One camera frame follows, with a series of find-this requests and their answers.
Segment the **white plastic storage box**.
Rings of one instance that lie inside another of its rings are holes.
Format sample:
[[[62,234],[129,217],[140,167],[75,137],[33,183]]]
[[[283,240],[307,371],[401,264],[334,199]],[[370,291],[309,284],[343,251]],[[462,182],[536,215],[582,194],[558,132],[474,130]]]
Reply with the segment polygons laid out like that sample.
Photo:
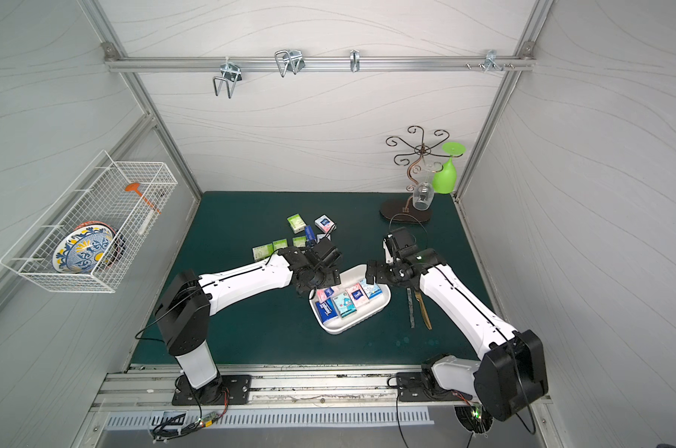
[[[313,292],[310,308],[319,326],[337,335],[382,311],[391,300],[390,287],[366,282],[365,264],[340,274],[342,283]]]

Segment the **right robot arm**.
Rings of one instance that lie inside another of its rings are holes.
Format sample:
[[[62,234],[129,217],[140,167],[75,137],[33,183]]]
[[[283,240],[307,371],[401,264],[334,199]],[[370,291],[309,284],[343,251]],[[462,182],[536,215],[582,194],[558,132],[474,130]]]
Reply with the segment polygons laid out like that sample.
[[[405,287],[435,302],[471,344],[478,360],[444,355],[423,367],[423,384],[433,394],[456,392],[476,399],[503,422],[548,393],[543,342],[520,332],[491,311],[434,249],[421,249],[405,228],[383,240],[385,260],[370,261],[366,281]]]

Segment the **teal cartoon tissue pack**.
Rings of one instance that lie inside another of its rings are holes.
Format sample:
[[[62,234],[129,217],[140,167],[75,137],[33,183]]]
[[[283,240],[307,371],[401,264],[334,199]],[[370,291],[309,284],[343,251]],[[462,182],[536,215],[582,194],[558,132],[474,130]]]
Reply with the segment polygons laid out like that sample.
[[[332,301],[334,302],[336,312],[341,318],[348,317],[357,311],[357,307],[353,304],[351,298],[349,298],[345,291],[335,295],[332,298]]]

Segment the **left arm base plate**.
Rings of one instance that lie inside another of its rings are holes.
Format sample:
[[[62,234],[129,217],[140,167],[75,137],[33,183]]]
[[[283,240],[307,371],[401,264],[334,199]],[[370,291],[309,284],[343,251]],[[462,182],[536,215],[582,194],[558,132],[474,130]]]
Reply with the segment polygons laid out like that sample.
[[[201,388],[193,388],[186,375],[175,381],[174,406],[245,405],[251,386],[250,375],[219,375]]]

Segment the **light blue tissue pack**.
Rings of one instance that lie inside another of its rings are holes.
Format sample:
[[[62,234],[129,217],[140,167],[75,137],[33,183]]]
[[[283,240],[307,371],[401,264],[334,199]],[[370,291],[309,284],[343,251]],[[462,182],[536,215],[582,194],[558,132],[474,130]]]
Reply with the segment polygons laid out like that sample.
[[[362,281],[360,281],[360,286],[362,287],[364,294],[369,300],[373,300],[383,293],[379,285],[369,284],[365,279],[362,279]]]

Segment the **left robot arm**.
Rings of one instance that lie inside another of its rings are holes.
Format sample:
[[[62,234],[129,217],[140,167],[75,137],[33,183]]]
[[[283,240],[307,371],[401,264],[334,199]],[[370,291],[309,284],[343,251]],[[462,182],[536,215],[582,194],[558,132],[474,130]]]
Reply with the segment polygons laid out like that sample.
[[[324,238],[313,246],[288,246],[267,259],[217,274],[178,274],[162,293],[153,315],[169,355],[189,386],[203,390],[221,384],[207,343],[210,319],[218,312],[265,291],[293,286],[300,295],[341,283],[342,257]]]

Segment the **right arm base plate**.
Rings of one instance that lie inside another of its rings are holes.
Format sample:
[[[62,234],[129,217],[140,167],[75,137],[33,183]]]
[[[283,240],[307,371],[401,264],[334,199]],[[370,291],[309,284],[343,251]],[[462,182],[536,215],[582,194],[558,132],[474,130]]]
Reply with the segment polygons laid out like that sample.
[[[444,389],[437,384],[430,373],[396,373],[388,379],[387,385],[397,392],[399,402],[471,402],[474,397],[470,394]]]

